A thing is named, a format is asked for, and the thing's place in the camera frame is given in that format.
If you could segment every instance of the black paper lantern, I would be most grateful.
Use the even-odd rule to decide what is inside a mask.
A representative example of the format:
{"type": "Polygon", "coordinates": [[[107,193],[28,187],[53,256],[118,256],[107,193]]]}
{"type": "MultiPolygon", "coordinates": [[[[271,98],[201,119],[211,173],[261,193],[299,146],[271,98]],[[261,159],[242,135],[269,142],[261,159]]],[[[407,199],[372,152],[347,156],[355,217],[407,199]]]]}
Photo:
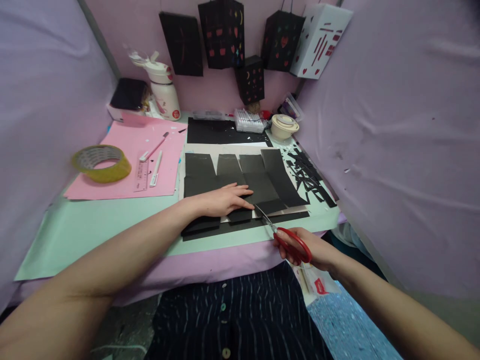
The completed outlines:
{"type": "Polygon", "coordinates": [[[168,12],[161,12],[159,16],[175,74],[203,76],[204,64],[197,18],[168,12]]]}
{"type": "Polygon", "coordinates": [[[256,103],[265,98],[264,65],[260,56],[245,59],[245,66],[235,70],[238,93],[244,105],[256,103]]]}
{"type": "Polygon", "coordinates": [[[265,69],[288,72],[294,59],[305,18],[277,11],[266,20],[261,47],[265,69]]]}
{"type": "Polygon", "coordinates": [[[211,69],[244,66],[244,6],[235,0],[198,5],[206,59],[211,69]]]}

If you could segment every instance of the ruler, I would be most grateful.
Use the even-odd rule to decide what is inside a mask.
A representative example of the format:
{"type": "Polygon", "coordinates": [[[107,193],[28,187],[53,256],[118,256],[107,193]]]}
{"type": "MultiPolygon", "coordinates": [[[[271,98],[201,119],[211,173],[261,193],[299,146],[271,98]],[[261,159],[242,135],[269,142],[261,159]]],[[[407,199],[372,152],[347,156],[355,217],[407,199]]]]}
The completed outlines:
{"type": "Polygon", "coordinates": [[[149,184],[149,162],[141,162],[140,157],[144,154],[144,151],[138,153],[136,157],[136,173],[135,173],[135,187],[133,192],[145,191],[149,184]]]}

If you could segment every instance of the red heart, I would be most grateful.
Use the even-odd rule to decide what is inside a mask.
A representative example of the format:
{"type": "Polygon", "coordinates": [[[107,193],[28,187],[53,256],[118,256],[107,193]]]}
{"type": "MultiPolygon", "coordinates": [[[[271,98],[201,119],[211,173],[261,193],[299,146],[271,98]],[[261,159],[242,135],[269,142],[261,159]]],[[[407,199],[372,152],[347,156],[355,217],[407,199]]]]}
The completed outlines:
{"type": "Polygon", "coordinates": [[[281,38],[281,47],[284,48],[287,45],[288,42],[289,42],[288,36],[283,36],[281,38]]]}

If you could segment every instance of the red scissors handle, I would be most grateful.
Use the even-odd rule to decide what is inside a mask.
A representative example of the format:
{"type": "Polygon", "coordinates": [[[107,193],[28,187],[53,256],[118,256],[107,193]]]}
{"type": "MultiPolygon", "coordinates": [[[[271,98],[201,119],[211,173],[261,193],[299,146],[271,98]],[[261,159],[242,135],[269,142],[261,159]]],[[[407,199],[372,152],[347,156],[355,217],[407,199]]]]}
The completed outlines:
{"type": "Polygon", "coordinates": [[[279,227],[277,230],[283,231],[285,234],[287,234],[289,237],[294,239],[303,249],[304,253],[301,253],[298,251],[294,246],[288,245],[285,241],[283,241],[280,236],[278,236],[276,233],[273,234],[273,237],[278,241],[280,245],[283,246],[285,251],[289,253],[290,255],[293,256],[293,260],[300,262],[303,261],[304,263],[308,264],[309,262],[312,261],[312,253],[310,252],[309,247],[304,243],[304,241],[298,237],[295,233],[291,232],[290,230],[284,228],[284,227],[279,227]]]}

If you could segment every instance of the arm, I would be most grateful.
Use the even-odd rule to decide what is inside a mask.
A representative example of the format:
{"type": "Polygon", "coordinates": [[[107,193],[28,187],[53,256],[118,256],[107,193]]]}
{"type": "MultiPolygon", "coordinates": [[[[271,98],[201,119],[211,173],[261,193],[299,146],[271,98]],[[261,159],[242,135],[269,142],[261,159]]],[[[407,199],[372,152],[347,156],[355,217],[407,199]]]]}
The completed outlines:
{"type": "MultiPolygon", "coordinates": [[[[304,228],[290,229],[310,248],[312,265],[328,271],[406,359],[480,359],[480,351],[405,293],[304,228]]],[[[295,245],[285,233],[279,236],[295,245]]],[[[283,259],[290,256],[279,247],[283,259]]]]}
{"type": "Polygon", "coordinates": [[[24,301],[0,326],[0,359],[82,359],[115,294],[145,273],[200,216],[254,209],[247,185],[185,198],[87,253],[24,301]]]}

